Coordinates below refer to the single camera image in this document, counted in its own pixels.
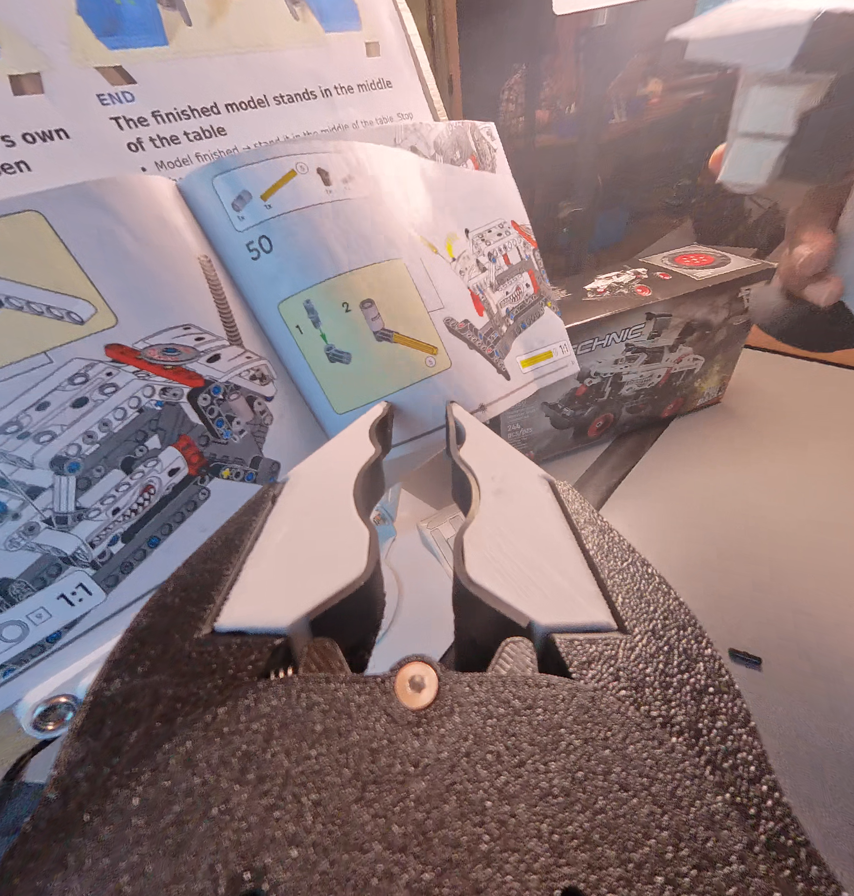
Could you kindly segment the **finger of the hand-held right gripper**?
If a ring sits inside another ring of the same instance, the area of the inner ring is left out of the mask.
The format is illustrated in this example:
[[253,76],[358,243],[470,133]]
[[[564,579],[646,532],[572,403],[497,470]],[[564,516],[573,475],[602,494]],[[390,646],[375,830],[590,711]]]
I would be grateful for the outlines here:
[[734,1],[672,28],[687,60],[763,72],[789,70],[825,2]]

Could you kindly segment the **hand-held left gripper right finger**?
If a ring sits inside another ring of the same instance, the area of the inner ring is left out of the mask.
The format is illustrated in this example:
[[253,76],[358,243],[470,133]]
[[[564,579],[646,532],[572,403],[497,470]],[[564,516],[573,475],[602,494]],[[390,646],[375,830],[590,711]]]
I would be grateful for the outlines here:
[[458,582],[533,633],[609,633],[617,622],[553,478],[459,404],[448,405]]

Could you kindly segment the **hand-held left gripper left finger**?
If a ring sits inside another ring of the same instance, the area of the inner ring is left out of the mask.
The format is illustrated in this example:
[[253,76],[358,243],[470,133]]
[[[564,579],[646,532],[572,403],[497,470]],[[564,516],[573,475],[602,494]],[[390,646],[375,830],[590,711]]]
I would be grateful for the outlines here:
[[386,490],[393,408],[376,404],[294,467],[240,564],[216,633],[299,643],[311,622],[378,572],[370,514]]

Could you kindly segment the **printed task sheet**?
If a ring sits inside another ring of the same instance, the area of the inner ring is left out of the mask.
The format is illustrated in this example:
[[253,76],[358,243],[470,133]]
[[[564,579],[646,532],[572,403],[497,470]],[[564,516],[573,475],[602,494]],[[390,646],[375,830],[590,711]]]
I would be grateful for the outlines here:
[[0,1],[0,200],[441,120],[391,1]]

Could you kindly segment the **person's right hand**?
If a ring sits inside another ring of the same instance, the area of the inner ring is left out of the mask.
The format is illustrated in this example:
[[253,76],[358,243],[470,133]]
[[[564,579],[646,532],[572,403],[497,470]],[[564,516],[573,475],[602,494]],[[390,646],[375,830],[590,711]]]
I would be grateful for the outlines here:
[[759,218],[749,219],[745,196],[732,195],[716,182],[726,145],[721,143],[708,161],[704,187],[692,209],[697,241],[774,251],[777,270],[769,285],[750,297],[750,317],[770,333],[803,326],[854,324],[842,307],[844,282],[833,271],[838,241],[836,223],[854,186],[854,175],[841,182],[812,188],[788,212],[783,226],[757,232]]

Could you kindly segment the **toy set cardboard box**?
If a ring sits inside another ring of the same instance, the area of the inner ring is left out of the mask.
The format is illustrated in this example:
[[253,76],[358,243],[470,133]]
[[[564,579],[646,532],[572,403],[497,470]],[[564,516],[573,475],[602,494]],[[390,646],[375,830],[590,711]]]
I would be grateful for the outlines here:
[[720,402],[769,261],[691,244],[646,254],[584,286],[567,336],[577,371],[488,421],[534,462]]

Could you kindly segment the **white instruction booklet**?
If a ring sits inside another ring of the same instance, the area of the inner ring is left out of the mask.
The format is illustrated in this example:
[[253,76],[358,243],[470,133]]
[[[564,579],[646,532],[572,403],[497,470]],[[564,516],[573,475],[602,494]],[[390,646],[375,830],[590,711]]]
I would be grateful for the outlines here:
[[489,124],[0,200],[0,711],[377,404],[407,463],[577,371]]

